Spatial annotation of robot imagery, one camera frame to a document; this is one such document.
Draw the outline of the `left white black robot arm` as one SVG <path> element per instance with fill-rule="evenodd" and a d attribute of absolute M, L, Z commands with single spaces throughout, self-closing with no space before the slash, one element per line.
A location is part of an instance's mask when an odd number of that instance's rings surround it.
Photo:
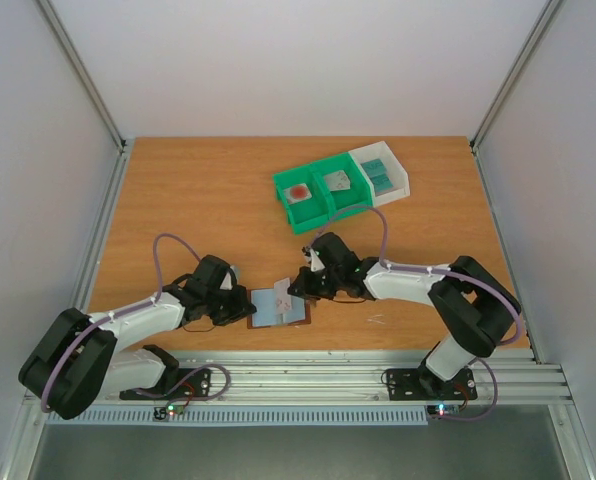
<path fill-rule="evenodd" d="M 163 332 L 207 317 L 222 327 L 256 311 L 248 290 L 224 260 L 206 255 L 196 269 L 163 285 L 152 296 L 115 311 L 62 311 L 23 363 L 19 382 L 41 401 L 45 412 L 65 420 L 97 399 L 206 399 L 207 389 L 191 384 L 201 368 L 184 370 L 163 348 L 131 347 Z"/>

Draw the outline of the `brown leather card holder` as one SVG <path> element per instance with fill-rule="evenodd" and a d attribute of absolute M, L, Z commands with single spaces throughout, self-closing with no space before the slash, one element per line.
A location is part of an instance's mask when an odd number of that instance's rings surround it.
<path fill-rule="evenodd" d="M 257 289 L 249 292 L 249 299 L 256 311 L 247 320 L 247 328 L 264 329 L 281 326 L 301 326 L 311 323 L 309 305 L 305 300 L 290 296 L 291 307 L 285 313 L 277 313 L 273 289 Z"/>

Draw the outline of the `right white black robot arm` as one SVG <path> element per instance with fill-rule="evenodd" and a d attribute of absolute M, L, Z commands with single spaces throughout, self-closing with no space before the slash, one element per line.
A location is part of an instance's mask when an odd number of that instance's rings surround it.
<path fill-rule="evenodd" d="M 343 292 L 354 299 L 400 300 L 436 310 L 447 335 L 417 368 L 388 371 L 393 400 L 473 399 L 469 364 L 490 357 L 509 329 L 521 327 L 519 302 L 472 257 L 439 266 L 359 258 L 334 233 L 317 238 L 303 252 L 307 263 L 287 289 L 294 297 L 333 300 Z"/>

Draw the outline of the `white card with red print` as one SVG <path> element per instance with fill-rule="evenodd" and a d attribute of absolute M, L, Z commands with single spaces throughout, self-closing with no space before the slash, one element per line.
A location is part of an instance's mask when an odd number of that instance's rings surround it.
<path fill-rule="evenodd" d="M 323 179 L 331 193 L 349 191 L 351 189 L 351 180 L 344 170 L 328 173 Z"/>

